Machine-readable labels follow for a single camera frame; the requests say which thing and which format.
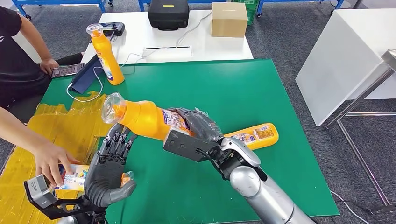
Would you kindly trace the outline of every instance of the orange bottle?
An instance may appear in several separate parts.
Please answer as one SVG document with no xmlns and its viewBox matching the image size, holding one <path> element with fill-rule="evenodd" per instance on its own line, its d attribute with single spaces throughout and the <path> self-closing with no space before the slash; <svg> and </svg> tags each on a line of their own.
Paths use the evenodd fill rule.
<svg viewBox="0 0 396 224">
<path fill-rule="evenodd" d="M 86 31 L 91 35 L 92 45 L 98 54 L 103 71 L 109 82 L 113 85 L 124 82 L 124 74 L 122 74 L 121 68 L 117 60 L 115 60 L 110 41 L 103 34 L 103 27 L 100 24 L 91 24 Z"/>
<path fill-rule="evenodd" d="M 124 100 L 117 92 L 106 98 L 102 119 L 108 124 L 120 123 L 137 135 L 162 141 L 171 128 L 193 135 L 178 113 L 161 109 L 151 101 Z"/>
<path fill-rule="evenodd" d="M 178 113 L 159 108 L 151 101 L 124 100 L 117 92 L 106 98 L 102 107 L 102 119 L 108 124 L 120 123 L 137 135 L 162 141 L 165 140 L 171 128 L 194 136 L 186 125 L 186 121 Z M 224 136 L 243 141 L 251 150 L 270 146 L 279 139 L 278 131 L 270 123 Z"/>
<path fill-rule="evenodd" d="M 278 131 L 271 123 L 248 127 L 224 136 L 243 141 L 251 150 L 273 145 L 279 139 Z"/>
</svg>

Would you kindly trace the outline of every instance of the person's arm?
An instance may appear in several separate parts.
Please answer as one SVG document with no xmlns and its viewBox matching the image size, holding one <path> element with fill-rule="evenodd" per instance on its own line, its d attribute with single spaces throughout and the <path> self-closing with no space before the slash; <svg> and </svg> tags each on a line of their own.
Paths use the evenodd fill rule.
<svg viewBox="0 0 396 224">
<path fill-rule="evenodd" d="M 45 42 L 36 27 L 34 27 L 34 25 L 22 15 L 19 15 L 19 17 L 21 19 L 21 33 L 23 34 L 23 36 L 25 36 L 25 38 L 29 41 L 29 43 L 33 46 L 33 48 L 40 56 L 41 70 L 50 75 L 54 68 L 59 67 L 58 63 L 52 58 L 52 55 L 47 48 L 47 45 L 45 45 Z"/>
<path fill-rule="evenodd" d="M 36 175 L 43 173 L 54 185 L 62 185 L 58 161 L 71 173 L 70 162 L 79 161 L 46 138 L 22 124 L 14 115 L 0 107 L 0 138 L 22 147 L 35 156 Z"/>
</svg>

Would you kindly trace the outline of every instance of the yellow tape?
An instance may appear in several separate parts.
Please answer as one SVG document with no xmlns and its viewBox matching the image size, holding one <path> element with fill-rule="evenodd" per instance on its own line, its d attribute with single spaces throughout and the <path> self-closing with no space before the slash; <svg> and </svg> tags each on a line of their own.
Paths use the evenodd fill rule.
<svg viewBox="0 0 396 224">
<path fill-rule="evenodd" d="M 90 92 L 87 100 L 97 95 Z M 112 125 L 104 124 L 100 109 L 106 95 L 90 101 L 74 101 L 67 111 L 65 106 L 40 104 L 28 127 L 56 145 L 66 149 L 76 159 L 88 164 L 98 148 L 99 137 L 104 137 Z M 16 147 L 0 176 L 0 224 L 55 224 L 36 209 L 26 198 L 23 181 L 35 176 L 33 155 Z M 59 198 L 76 198 L 78 192 L 57 190 Z"/>
</svg>

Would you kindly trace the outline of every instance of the white table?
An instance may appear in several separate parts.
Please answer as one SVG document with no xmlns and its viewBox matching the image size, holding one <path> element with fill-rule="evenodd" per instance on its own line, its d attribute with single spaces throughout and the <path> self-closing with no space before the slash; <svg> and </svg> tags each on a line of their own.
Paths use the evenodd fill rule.
<svg viewBox="0 0 396 224">
<path fill-rule="evenodd" d="M 194 28 L 199 20 L 210 12 L 211 10 L 191 10 L 188 26 L 177 31 L 160 31 L 152 28 L 148 12 L 103 13 L 99 22 L 122 22 L 125 24 L 124 34 L 117 37 L 112 45 L 117 62 L 130 64 L 136 63 L 140 59 L 139 56 L 131 55 L 126 61 L 130 53 L 142 55 L 145 48 L 175 47 L 176 41 L 186 31 Z M 137 63 L 253 59 L 245 37 L 212 37 L 211 27 L 211 16 L 209 16 L 181 41 L 179 46 L 191 47 L 191 56 L 181 54 L 178 49 L 159 49 Z M 92 44 L 89 44 L 81 63 L 87 63 L 95 54 Z"/>
<path fill-rule="evenodd" d="M 396 9 L 335 10 L 296 82 L 317 126 L 347 99 L 356 99 L 388 68 L 396 49 Z M 396 98 L 393 75 L 366 99 Z"/>
</svg>

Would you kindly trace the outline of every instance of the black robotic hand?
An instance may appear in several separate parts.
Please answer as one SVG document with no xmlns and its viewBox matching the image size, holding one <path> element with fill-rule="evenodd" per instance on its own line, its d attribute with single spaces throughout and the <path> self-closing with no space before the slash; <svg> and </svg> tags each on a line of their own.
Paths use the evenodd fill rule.
<svg viewBox="0 0 396 224">
<path fill-rule="evenodd" d="M 186 120 L 189 128 L 195 133 L 195 136 L 205 141 L 216 142 L 223 137 L 220 128 L 204 112 L 195 109 L 188 110 L 184 108 L 169 108 L 168 110 L 178 113 Z"/>
<path fill-rule="evenodd" d="M 96 206 L 106 208 L 132 194 L 136 188 L 134 180 L 121 187 L 124 166 L 137 135 L 130 130 L 115 124 L 103 140 L 102 146 L 94 155 L 84 182 L 84 191 L 88 199 Z"/>
</svg>

